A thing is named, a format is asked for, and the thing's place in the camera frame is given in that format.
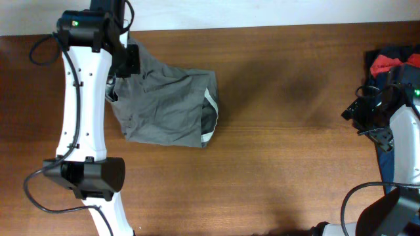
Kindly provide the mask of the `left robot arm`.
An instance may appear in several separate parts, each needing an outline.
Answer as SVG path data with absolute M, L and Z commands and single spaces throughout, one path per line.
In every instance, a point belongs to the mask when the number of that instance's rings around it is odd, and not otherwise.
M 104 141 L 108 79 L 140 71 L 138 48 L 127 44 L 130 7 L 128 1 L 91 1 L 87 10 L 66 10 L 54 35 L 66 72 L 64 118 L 56 156 L 43 162 L 43 175 L 82 200 L 99 235 L 135 233 L 121 200 L 125 162 L 108 157 Z

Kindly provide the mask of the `grey shorts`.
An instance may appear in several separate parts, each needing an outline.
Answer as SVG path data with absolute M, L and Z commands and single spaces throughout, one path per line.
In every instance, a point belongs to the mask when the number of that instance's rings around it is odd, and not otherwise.
M 214 71 L 184 69 L 160 62 L 135 39 L 140 74 L 112 77 L 118 101 L 109 102 L 129 142 L 205 148 L 219 119 Z

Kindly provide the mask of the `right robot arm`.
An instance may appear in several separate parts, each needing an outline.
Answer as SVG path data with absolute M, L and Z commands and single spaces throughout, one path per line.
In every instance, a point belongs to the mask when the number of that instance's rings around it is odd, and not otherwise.
M 339 224 L 321 222 L 309 235 L 419 234 L 419 66 L 392 66 L 356 89 L 357 98 L 342 116 L 377 151 L 381 181 L 352 188 L 341 205 Z M 354 223 L 345 221 L 350 197 L 366 187 L 385 194 L 365 208 Z

